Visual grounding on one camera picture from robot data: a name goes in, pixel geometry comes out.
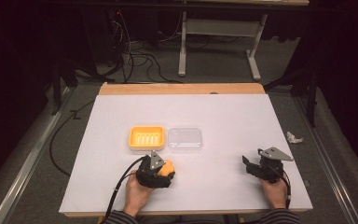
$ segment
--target wooden table edge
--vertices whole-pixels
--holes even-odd
[[[107,84],[100,95],[131,94],[265,94],[259,83],[191,83],[191,84]]]

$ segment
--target desk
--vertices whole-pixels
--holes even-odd
[[[141,211],[144,215],[266,210],[269,207],[261,186],[246,173],[241,155],[257,162],[258,148],[275,146],[292,156],[269,97],[259,84],[104,85],[92,109],[60,213],[104,216],[120,176],[142,156],[129,150],[130,129],[147,124],[162,125],[166,131],[200,128],[203,146],[193,154],[172,153],[168,147],[159,152],[163,159],[172,160],[176,175],[168,189],[153,192]],[[283,163],[292,182],[291,209],[311,209],[296,162]],[[124,196],[122,187],[114,209],[123,208]]]
[[[187,2],[218,2],[227,4],[258,4],[258,5],[282,5],[282,6],[307,6],[309,0],[188,0]],[[186,75],[186,36],[195,35],[229,35],[229,36],[249,36],[254,39],[254,44],[246,50],[246,57],[251,68],[252,76],[255,81],[261,79],[255,62],[255,52],[266,25],[267,14],[263,14],[259,21],[218,21],[218,20],[198,20],[188,19],[186,12],[182,15],[182,42],[179,54],[180,77]]]

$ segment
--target sleeve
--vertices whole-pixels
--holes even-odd
[[[296,214],[287,209],[273,209],[260,218],[262,224],[299,224],[300,220]]]
[[[124,213],[113,211],[110,213],[105,224],[138,224],[138,222],[132,216]]]

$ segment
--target white paper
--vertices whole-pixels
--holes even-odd
[[[241,156],[258,163],[257,149],[274,146],[293,157],[266,94],[100,95],[61,213],[105,212],[123,172],[142,156],[128,146],[130,129],[137,125],[160,125],[165,130],[191,126],[202,131],[200,153],[174,154],[167,146],[158,153],[172,161],[176,174],[168,189],[153,192],[143,209],[146,213],[268,209],[258,179],[246,173]],[[291,208],[311,209],[296,162],[283,164],[292,183]],[[114,209],[123,208],[124,196],[125,183]]]

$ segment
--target hand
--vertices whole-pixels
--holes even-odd
[[[276,183],[271,184],[267,180],[260,179],[263,186],[264,195],[272,209],[286,208],[287,187],[283,180],[279,179]]]
[[[131,175],[126,185],[126,205],[123,212],[135,217],[136,214],[147,204],[149,195],[154,189],[144,187],[138,183],[135,175],[136,171],[131,171]]]

